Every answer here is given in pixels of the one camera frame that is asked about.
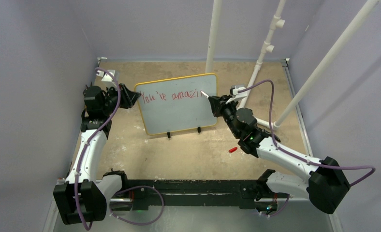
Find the floor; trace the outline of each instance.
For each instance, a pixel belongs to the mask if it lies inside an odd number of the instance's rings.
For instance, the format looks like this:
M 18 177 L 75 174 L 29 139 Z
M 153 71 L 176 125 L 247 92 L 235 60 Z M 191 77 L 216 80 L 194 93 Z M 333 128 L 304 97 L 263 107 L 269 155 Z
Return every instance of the floor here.
M 255 62 L 215 62 L 219 95 L 228 94 L 231 85 L 247 84 Z M 137 83 L 204 73 L 204 62 L 101 62 L 100 67 L 120 72 L 119 81 L 133 90 Z M 256 81 L 271 79 L 275 83 L 272 117 L 276 120 L 291 100 L 289 85 L 281 63 L 264 63 Z M 95 84 L 104 88 L 99 77 Z M 246 104 L 256 117 L 267 120 L 271 88 L 255 88 Z M 276 133 L 282 143 L 305 153 L 295 112 L 290 113 Z M 263 159 L 244 154 L 237 140 L 220 118 L 218 123 L 202 130 L 149 136 L 145 133 L 138 105 L 119 109 L 113 118 L 111 132 L 98 166 L 97 179 L 105 172 L 124 170 L 130 179 L 257 179 L 266 169 L 283 173 L 287 170 Z

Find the red marker cap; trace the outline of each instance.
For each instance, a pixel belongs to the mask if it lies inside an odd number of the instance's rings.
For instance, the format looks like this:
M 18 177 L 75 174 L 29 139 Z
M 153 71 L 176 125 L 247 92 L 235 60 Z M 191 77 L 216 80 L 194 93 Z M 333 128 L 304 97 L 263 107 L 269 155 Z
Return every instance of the red marker cap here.
M 232 152 L 234 152 L 234 151 L 236 151 L 236 150 L 237 150 L 237 147 L 235 146 L 234 148 L 232 148 L 232 149 L 229 150 L 229 153 L 232 153 Z

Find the white marker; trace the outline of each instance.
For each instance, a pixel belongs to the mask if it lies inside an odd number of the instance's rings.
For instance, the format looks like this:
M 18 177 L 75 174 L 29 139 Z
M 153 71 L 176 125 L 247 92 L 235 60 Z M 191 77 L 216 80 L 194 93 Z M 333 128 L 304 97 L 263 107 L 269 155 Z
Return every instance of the white marker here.
M 202 93 L 206 98 L 209 98 L 209 95 L 207 95 L 205 92 L 201 91 L 201 93 Z

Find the wall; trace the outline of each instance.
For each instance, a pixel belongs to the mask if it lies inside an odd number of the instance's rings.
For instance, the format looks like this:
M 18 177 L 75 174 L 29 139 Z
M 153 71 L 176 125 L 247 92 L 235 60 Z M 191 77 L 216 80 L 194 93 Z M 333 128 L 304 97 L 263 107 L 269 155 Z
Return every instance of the wall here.
M 206 59 L 213 0 L 70 0 L 98 57 Z M 291 56 L 322 0 L 288 0 L 273 53 Z M 215 58 L 259 56 L 278 0 L 223 1 Z
M 41 231 L 96 58 L 67 1 L 0 0 L 0 231 Z
M 365 0 L 325 0 L 290 60 L 298 91 Z M 313 153 L 373 164 L 339 208 L 345 231 L 381 231 L 381 3 L 300 102 Z M 350 181 L 366 171 L 347 172 Z

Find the whiteboard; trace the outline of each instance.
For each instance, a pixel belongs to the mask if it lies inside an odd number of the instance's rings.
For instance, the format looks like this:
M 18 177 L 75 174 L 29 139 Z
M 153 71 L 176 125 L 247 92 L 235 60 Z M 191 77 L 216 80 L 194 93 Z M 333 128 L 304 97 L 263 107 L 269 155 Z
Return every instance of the whiteboard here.
M 213 73 L 139 83 L 135 91 L 142 121 L 148 135 L 213 126 L 208 99 L 218 93 L 218 78 Z

